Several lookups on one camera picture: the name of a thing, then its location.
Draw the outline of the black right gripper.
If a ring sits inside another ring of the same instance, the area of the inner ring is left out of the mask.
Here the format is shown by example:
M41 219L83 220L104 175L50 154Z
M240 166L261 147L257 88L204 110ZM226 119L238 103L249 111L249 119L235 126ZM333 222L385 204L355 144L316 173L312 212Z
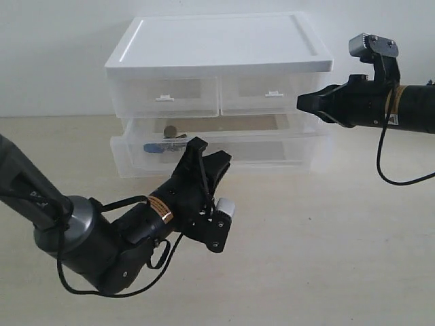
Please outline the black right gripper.
M328 85L316 92L298 96L296 108L317 116L325 123L340 124L346 128L366 126L380 128L385 119L385 106L394 89L391 81L376 82L367 75L353 74L340 87L335 99L324 98L339 85Z

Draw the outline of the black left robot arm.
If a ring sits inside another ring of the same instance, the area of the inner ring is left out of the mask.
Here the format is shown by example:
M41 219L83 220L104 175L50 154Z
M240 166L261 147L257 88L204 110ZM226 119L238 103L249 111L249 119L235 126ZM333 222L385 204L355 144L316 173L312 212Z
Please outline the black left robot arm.
M37 247L56 260L63 287L77 294L65 278L68 268L91 284L90 295L131 296L129 287L143 268L164 275L177 249L177 233L224 250L235 205L215 198L230 168L225 151L206 154L195 137L170 178L151 194L110 204L94 198L65 196L6 137L1 138L1 201L33 224Z

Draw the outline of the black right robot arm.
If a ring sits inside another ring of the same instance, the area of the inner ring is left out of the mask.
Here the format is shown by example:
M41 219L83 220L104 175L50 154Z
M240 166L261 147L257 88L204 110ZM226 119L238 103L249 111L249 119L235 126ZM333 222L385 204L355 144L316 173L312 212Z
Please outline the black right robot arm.
M380 128L387 115L395 130L434 133L434 86L377 83L367 75L350 75L343 85L332 84L298 96L296 108L344 128Z

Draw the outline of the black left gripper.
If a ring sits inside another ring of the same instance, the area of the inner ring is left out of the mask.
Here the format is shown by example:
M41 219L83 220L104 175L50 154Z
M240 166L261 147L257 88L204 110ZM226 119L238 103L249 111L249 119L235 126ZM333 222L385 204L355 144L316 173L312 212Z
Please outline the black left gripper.
M190 218L215 209L213 197L230 168L232 156L217 151L203 157L207 146L199 137L190 139L171 178L148 196L150 238L163 240L172 232L183 234Z

